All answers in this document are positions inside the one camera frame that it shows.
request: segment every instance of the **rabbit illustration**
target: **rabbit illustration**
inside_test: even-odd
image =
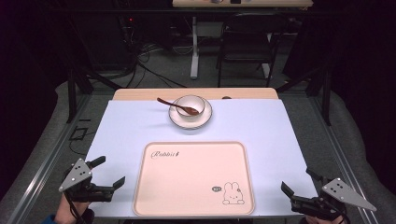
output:
[[[238,183],[233,182],[231,184],[230,182],[228,182],[225,184],[224,190],[225,190],[224,201],[223,201],[224,204],[243,204],[243,203],[245,203]]]

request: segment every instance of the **table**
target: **table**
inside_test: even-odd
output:
[[[168,107],[153,101],[157,96],[175,100],[185,94],[200,95],[212,104],[212,118],[204,127],[197,130],[178,128],[168,118]],[[220,100],[224,96],[233,99]],[[235,113],[227,113],[235,104],[240,105],[235,110],[237,114],[248,112],[249,116],[236,119]],[[256,105],[254,111],[250,109],[253,105]],[[259,119],[251,120],[259,114]],[[290,211],[290,200],[280,189],[282,181],[296,195],[317,196],[310,176],[305,173],[306,164],[286,109],[274,89],[121,89],[109,101],[86,159],[91,161],[106,156],[106,162],[93,170],[92,182],[96,185],[111,186],[119,178],[126,177],[124,186],[115,192],[111,203],[90,205],[97,217],[142,218],[133,211],[142,152],[147,144],[161,141],[238,141],[244,144],[255,208],[250,215],[241,217],[298,215]]]
[[[230,0],[212,3],[210,0],[173,0],[173,7],[311,7],[312,0],[242,0],[241,4],[231,4]],[[192,61],[191,78],[198,78],[197,20],[192,17]],[[263,71],[269,71],[268,64],[262,65]]]

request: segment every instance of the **tray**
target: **tray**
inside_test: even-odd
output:
[[[238,216],[253,211],[239,142],[150,143],[134,195],[139,216]]]

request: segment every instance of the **human hand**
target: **human hand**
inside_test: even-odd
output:
[[[342,217],[338,217],[333,221],[323,220],[317,217],[305,216],[308,224],[344,224],[344,220]]]
[[[90,203],[73,203],[80,216],[85,212]],[[59,203],[58,211],[56,212],[54,222],[57,224],[75,224],[76,218],[72,215],[70,204],[62,194],[61,202]]]

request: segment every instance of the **saucer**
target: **saucer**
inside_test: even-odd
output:
[[[177,113],[177,110],[174,106],[170,106],[169,107],[169,118],[180,128],[183,129],[197,129],[199,127],[201,127],[202,125],[206,124],[209,120],[210,117],[212,116],[212,105],[210,105],[210,103],[202,98],[205,102],[205,110],[202,114],[202,116],[200,116],[199,118],[197,118],[197,120],[186,120],[185,118],[183,118],[182,116],[180,116]]]

